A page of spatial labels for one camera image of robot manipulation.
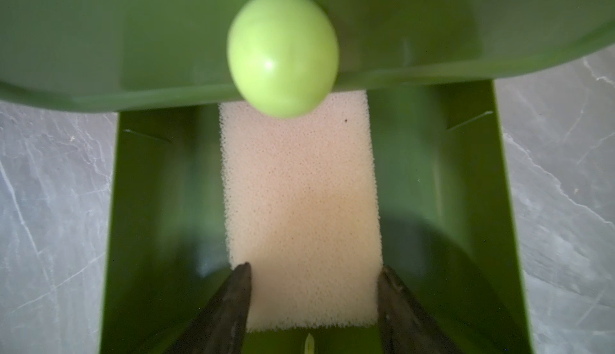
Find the pink sponge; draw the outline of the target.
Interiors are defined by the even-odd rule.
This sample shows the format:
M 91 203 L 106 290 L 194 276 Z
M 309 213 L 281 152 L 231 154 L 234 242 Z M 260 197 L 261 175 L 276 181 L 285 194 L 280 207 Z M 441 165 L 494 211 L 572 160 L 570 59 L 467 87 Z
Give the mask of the pink sponge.
M 275 119 L 219 107 L 227 250 L 251 265 L 251 332 L 367 326 L 383 264 L 368 96 Z

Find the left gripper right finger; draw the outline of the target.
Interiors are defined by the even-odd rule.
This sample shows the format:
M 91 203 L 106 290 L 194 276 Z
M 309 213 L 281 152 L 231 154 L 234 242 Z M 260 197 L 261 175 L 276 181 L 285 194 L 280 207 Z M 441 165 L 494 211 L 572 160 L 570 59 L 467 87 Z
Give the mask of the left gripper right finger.
M 377 325 L 384 353 L 462 354 L 387 265 L 382 267 L 377 279 Z

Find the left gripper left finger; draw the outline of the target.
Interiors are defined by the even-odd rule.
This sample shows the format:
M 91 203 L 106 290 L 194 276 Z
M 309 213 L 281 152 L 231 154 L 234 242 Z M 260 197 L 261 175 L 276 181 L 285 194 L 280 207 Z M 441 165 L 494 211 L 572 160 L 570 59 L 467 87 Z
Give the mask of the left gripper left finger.
M 241 353 L 251 304 L 251 264 L 236 266 L 166 353 Z

